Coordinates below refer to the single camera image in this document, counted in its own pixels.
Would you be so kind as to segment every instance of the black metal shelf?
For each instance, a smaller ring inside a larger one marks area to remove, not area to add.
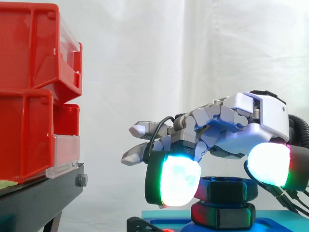
[[[84,166],[55,179],[42,178],[0,190],[0,232],[57,232],[62,210],[83,192]]]

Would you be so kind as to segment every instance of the black cable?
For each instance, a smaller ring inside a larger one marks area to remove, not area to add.
[[[295,209],[297,209],[299,212],[301,212],[302,214],[304,214],[304,215],[306,215],[307,217],[309,217],[309,213],[308,213],[307,211],[303,210],[302,208],[300,208],[298,205],[293,204],[293,207],[294,207]]]
[[[266,191],[268,191],[267,188],[266,188],[260,181],[258,181],[257,179],[255,179],[255,177],[250,173],[250,171],[249,171],[249,169],[248,169],[248,162],[247,162],[247,161],[244,162],[243,167],[244,167],[244,169],[245,169],[245,171],[246,171],[248,177],[250,177],[251,180],[254,180],[259,186],[261,186],[263,189],[265,189]]]
[[[146,148],[145,148],[145,151],[144,151],[144,155],[143,155],[143,161],[145,163],[148,163],[148,159],[149,159],[149,155],[150,153],[152,152],[152,149],[154,147],[154,142],[155,142],[155,138],[157,137],[158,133],[159,133],[159,130],[161,129],[161,127],[163,126],[163,124],[168,121],[168,120],[171,120],[172,122],[175,121],[175,119],[171,116],[168,116],[166,118],[164,118],[161,122],[159,122],[158,126],[156,127],[150,141],[148,142]]]
[[[307,197],[309,197],[309,192],[307,192],[307,191],[305,190],[305,191],[303,191],[303,193],[304,193]]]
[[[298,192],[295,190],[286,190],[285,191],[293,200],[297,200],[303,207],[305,207],[306,209],[309,209],[309,207],[303,203],[300,198],[298,197]]]
[[[296,139],[299,145],[309,148],[309,126],[307,122],[297,116],[289,115],[290,119],[294,122]]]
[[[298,201],[303,207],[305,207],[306,209],[309,210],[309,207],[308,207],[305,203],[303,203],[300,199],[298,199],[297,201]]]
[[[244,169],[247,173],[247,175],[254,180],[260,187],[262,187],[264,190],[266,190],[267,192],[271,193],[274,197],[276,197],[277,201],[284,207],[287,208],[288,210],[297,213],[297,210],[295,210],[295,207],[293,206],[293,203],[290,201],[290,199],[283,193],[283,191],[277,187],[277,186],[273,186],[273,185],[269,185],[269,184],[265,184],[262,183],[260,181],[258,181],[257,179],[255,179],[255,177],[250,173],[249,169],[248,169],[248,161],[246,160],[243,164]]]

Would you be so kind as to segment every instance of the black hexagonal nut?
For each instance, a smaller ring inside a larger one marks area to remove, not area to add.
[[[213,230],[248,230],[255,221],[255,206],[246,203],[235,208],[217,208],[200,201],[191,207],[191,220]]]
[[[202,177],[194,197],[215,204],[243,204],[257,197],[257,183],[238,177]]]

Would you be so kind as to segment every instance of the clear plastic bin front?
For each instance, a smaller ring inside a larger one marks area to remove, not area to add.
[[[75,39],[65,21],[60,18],[60,52],[62,58],[74,69],[74,52],[81,50],[80,44]]]
[[[51,179],[77,169],[80,157],[79,136],[54,135],[54,138],[55,165],[46,170],[46,177]]]

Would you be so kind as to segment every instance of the metal bolt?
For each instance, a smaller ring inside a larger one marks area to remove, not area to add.
[[[77,187],[86,187],[88,183],[88,175],[87,174],[78,174],[75,179],[75,185]]]
[[[134,232],[141,232],[141,227],[140,226],[135,227]]]

